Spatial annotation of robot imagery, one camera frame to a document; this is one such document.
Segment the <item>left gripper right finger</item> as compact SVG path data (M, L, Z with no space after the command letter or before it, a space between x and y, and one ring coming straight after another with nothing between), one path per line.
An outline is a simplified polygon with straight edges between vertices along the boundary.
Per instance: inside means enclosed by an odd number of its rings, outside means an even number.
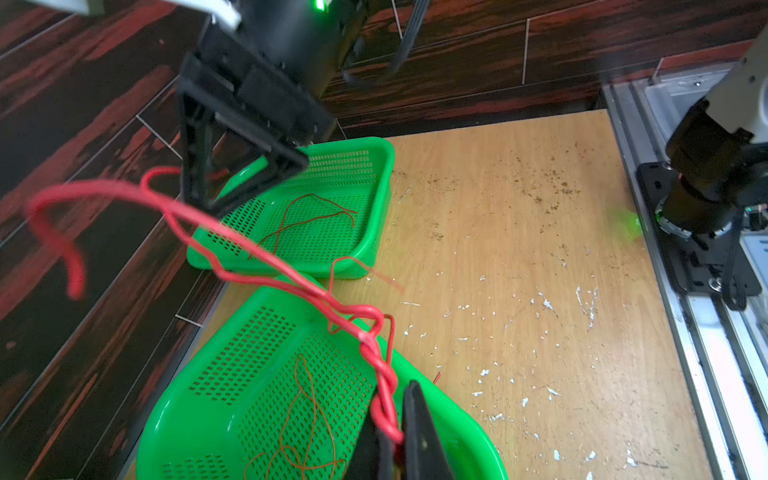
M403 479L454 479L420 383L411 381L403 397Z

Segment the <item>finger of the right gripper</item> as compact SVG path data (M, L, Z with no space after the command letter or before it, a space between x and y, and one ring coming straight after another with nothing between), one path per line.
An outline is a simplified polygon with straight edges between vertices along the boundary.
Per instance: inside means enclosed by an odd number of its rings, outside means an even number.
M188 78L180 77L177 97L184 153L181 193L184 202L194 207L208 207L210 160L213 153L214 111L200 99L201 90Z
M309 166L308 156L291 142L278 142L265 150L237 134L214 134L206 147L206 212L216 218Z

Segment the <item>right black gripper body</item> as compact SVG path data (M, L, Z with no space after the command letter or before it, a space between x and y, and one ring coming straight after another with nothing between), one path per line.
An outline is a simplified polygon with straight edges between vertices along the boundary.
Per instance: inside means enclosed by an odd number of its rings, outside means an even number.
M336 73L333 17L210 17L180 77L219 124L265 150L327 140L335 119L320 98Z

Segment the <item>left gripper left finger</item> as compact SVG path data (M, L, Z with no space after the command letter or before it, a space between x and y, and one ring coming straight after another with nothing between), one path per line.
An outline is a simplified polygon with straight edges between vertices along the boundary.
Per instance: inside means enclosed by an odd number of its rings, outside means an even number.
M369 408L343 479L393 480L395 472L395 444L376 426Z

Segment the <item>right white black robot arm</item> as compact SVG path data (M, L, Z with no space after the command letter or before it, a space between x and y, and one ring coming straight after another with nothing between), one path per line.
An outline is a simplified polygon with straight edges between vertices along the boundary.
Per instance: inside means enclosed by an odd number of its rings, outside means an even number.
M177 84L183 201L221 218L310 165L335 117L320 98L335 74L357 88L394 76L430 6L417 1L385 71L361 80L349 66L383 1L192 1L208 15Z

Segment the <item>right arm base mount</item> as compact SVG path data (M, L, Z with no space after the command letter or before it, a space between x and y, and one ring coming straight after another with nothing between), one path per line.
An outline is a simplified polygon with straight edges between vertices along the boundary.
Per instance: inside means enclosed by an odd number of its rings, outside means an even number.
M658 159L638 167L664 267L682 294L717 294L736 311L762 287L741 246L767 227L767 34L728 72L647 88Z

